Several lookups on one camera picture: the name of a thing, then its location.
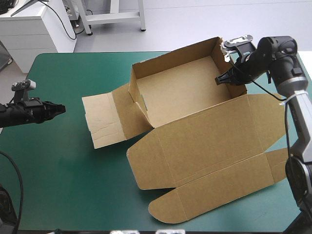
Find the open cardboard box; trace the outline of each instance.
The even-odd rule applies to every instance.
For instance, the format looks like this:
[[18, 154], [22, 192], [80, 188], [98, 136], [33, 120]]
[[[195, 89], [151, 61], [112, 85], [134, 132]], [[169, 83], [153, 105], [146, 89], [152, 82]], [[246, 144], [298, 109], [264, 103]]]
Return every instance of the open cardboard box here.
[[221, 42], [212, 38], [136, 63], [129, 84], [83, 97], [95, 148], [152, 130], [127, 157], [139, 188], [175, 188], [149, 206], [166, 223], [285, 178], [285, 149], [265, 153], [285, 133], [283, 107], [269, 95], [246, 94], [244, 85], [216, 85], [231, 67]]

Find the cable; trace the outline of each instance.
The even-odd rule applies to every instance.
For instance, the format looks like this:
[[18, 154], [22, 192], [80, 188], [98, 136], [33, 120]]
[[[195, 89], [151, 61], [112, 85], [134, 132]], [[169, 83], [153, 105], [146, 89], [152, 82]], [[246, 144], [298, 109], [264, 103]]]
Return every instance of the cable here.
[[65, 28], [65, 25], [64, 25], [62, 19], [59, 17], [59, 15], [56, 13], [56, 11], [55, 11], [51, 6], [49, 6], [48, 4], [46, 4], [46, 3], [44, 3], [44, 2], [42, 2], [42, 1], [40, 1], [40, 0], [38, 0], [38, 1], [41, 2], [43, 5], [46, 5], [47, 7], [49, 7], [49, 8], [56, 14], [56, 16], [58, 17], [59, 21], [61, 22], [61, 24], [62, 24], [62, 26], [63, 26], [63, 28], [64, 28], [64, 30], [65, 30], [67, 36], [68, 36], [71, 40], [76, 40], [76, 39], [77, 39], [76, 33], [75, 33], [75, 37], [74, 37], [74, 38], [72, 38], [72, 37], [68, 34], [68, 32], [67, 32], [67, 30], [66, 30], [66, 28]]
[[80, 33], [82, 33], [84, 31], [84, 29], [81, 32], [75, 33], [76, 35], [79, 35]]
[[18, 216], [16, 225], [15, 225], [15, 228], [14, 228], [14, 231], [13, 231], [14, 234], [17, 234], [19, 226], [20, 226], [20, 218], [21, 218], [21, 212], [22, 212], [22, 209], [23, 209], [23, 200], [24, 200], [23, 180], [22, 180], [22, 177], [21, 177], [21, 174], [20, 174], [20, 170], [17, 167], [16, 163], [13, 161], [13, 159], [9, 155], [7, 155], [6, 153], [4, 153], [2, 151], [0, 151], [0, 154], [5, 156], [10, 161], [10, 163], [13, 165], [13, 167], [14, 167], [17, 175], [18, 175], [18, 178], [19, 178], [19, 187], [20, 187], [19, 216]]
[[[238, 70], [241, 74], [245, 75], [245, 76], [248, 76], [248, 77], [252, 77], [251, 75], [247, 75], [245, 74], [242, 70], [240, 70], [238, 67], [236, 67], [236, 65], [230, 60], [230, 63], [231, 65], [236, 69]], [[279, 100], [279, 101], [285, 101], [286, 98], [284, 99], [281, 99], [281, 98], [278, 98], [277, 96], [275, 96], [274, 94], [272, 94], [271, 92], [269, 92], [268, 90], [266, 90], [265, 88], [263, 88], [260, 84], [258, 84], [257, 82], [255, 82], [254, 80], [250, 80], [250, 82], [254, 83], [256, 86], [258, 86], [260, 89], [262, 89], [264, 92], [268, 93], [269, 95], [271, 95], [272, 97], [274, 97], [275, 99]]]

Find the cardboard flap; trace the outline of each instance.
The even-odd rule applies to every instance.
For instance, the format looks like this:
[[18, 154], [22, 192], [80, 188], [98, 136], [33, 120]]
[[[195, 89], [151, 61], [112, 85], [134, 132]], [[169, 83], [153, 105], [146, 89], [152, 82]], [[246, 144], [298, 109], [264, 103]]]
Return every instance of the cardboard flap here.
[[[260, 140], [268, 137], [264, 142], [271, 145], [284, 134], [283, 125], [276, 126], [283, 109], [265, 95], [253, 96], [252, 102], [250, 108], [249, 95], [244, 95], [152, 130], [128, 151], [139, 187], [179, 187], [263, 153]], [[270, 112], [255, 120], [257, 107]], [[267, 129], [277, 133], [268, 135]]]
[[127, 157], [140, 189], [176, 187], [155, 131], [130, 147]]
[[287, 148], [265, 153], [271, 167], [274, 182], [277, 183], [286, 178], [285, 164], [288, 158]]
[[83, 97], [82, 101], [95, 149], [126, 139], [112, 93]]
[[113, 91], [114, 102], [126, 139], [153, 129], [137, 102], [133, 102], [129, 84], [120, 86]]
[[268, 149], [285, 134], [284, 107], [268, 94], [248, 95], [255, 128], [263, 147]]
[[162, 222], [180, 223], [273, 184], [262, 153], [170, 191], [152, 201], [149, 212]]
[[94, 148], [121, 142], [152, 129], [125, 84], [107, 94], [83, 97]]

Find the white desk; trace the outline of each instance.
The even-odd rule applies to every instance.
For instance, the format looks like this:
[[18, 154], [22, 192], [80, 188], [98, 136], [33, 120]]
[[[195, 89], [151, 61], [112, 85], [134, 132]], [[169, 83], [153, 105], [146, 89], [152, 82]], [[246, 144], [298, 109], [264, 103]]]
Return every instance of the white desk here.
[[[55, 13], [41, 2], [11, 17], [25, 2], [19, 0], [16, 7], [0, 15], [0, 41], [22, 72], [28, 73], [37, 55], [73, 52], [76, 40], [68, 38]], [[62, 0], [50, 0], [48, 4], [58, 13], [74, 38], [75, 33]]]

